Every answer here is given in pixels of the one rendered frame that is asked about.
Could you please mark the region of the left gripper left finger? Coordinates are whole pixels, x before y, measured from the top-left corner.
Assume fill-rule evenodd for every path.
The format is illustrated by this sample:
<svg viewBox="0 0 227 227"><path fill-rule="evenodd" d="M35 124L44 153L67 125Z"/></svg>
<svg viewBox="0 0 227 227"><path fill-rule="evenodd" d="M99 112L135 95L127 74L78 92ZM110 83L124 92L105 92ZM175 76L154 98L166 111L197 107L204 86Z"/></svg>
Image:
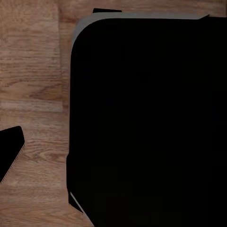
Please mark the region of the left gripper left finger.
<svg viewBox="0 0 227 227"><path fill-rule="evenodd" d="M25 143L20 126L0 131L0 182Z"/></svg>

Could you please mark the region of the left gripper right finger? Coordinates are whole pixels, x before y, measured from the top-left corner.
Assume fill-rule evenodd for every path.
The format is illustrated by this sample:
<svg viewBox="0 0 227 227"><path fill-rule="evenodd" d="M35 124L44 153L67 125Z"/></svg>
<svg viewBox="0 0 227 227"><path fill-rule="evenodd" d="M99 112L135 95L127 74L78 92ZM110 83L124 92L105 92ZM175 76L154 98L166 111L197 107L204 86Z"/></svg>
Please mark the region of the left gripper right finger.
<svg viewBox="0 0 227 227"><path fill-rule="evenodd" d="M216 126L213 132L212 143L227 164L227 128Z"/></svg>

